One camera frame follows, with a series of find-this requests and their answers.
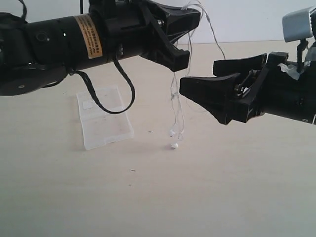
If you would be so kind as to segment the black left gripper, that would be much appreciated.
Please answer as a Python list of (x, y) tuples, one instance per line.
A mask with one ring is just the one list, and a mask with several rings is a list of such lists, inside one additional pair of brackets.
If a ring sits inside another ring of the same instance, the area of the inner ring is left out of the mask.
[(190, 52), (174, 43), (199, 26), (200, 11), (153, 0), (91, 0), (88, 15), (96, 29), (92, 61), (141, 56), (172, 72), (188, 67)]

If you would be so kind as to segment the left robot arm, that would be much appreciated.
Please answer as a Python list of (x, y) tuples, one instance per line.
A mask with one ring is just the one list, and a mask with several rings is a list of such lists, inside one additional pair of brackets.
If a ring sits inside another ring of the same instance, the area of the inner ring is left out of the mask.
[(92, 0), (86, 14), (33, 23), (3, 12), (0, 94), (27, 94), (76, 71), (134, 56), (173, 72), (186, 69), (190, 53), (175, 42), (196, 29), (200, 17), (196, 9), (151, 0)]

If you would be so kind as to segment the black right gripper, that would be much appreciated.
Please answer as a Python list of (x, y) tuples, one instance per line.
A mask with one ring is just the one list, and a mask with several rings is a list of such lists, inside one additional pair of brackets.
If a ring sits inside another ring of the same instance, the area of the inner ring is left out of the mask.
[[(288, 53), (272, 52), (217, 60), (213, 63), (213, 75), (217, 77), (183, 77), (180, 94), (206, 109), (222, 125), (233, 120), (247, 123), (263, 114), (315, 123), (316, 62), (311, 61), (295, 80), (281, 70), (287, 59)], [(236, 86), (243, 83), (251, 70), (261, 72), (239, 99)]]

